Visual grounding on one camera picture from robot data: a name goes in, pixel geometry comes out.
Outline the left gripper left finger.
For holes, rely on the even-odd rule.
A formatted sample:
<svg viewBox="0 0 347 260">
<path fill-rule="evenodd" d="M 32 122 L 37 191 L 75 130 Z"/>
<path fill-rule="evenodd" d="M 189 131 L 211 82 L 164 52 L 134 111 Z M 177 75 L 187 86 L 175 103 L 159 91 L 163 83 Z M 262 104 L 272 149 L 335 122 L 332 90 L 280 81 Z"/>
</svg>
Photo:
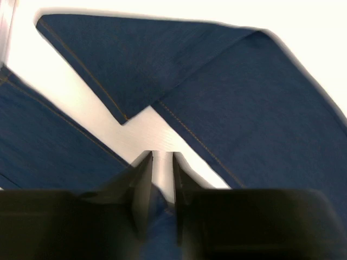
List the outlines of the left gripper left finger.
<svg viewBox="0 0 347 260">
<path fill-rule="evenodd" d="M 1 192 L 1 259 L 135 259 L 146 237 L 151 152 L 99 190 Z"/>
</svg>

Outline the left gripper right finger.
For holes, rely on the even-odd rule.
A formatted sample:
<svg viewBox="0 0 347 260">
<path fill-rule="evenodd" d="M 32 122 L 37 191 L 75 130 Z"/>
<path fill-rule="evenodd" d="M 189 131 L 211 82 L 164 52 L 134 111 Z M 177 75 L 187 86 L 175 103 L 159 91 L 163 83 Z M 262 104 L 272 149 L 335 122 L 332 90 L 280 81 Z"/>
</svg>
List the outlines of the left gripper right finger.
<svg viewBox="0 0 347 260">
<path fill-rule="evenodd" d="M 346 259 L 346 233 L 317 190 L 215 189 L 173 155 L 184 259 Z"/>
</svg>

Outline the dark blue denim trousers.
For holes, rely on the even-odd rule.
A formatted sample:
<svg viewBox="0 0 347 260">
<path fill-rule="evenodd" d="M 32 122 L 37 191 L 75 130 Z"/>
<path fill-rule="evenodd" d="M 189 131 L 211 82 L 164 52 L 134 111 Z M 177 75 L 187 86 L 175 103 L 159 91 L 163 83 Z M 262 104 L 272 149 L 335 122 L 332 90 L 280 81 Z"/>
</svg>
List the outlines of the dark blue denim trousers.
<svg viewBox="0 0 347 260">
<path fill-rule="evenodd" d="M 267 33 L 77 14 L 36 27 L 120 124 L 151 106 L 229 189 L 317 190 L 346 233 L 346 122 Z M 131 167 L 1 68 L 3 191 L 99 190 Z M 135 259 L 184 259 L 154 184 Z"/>
</svg>

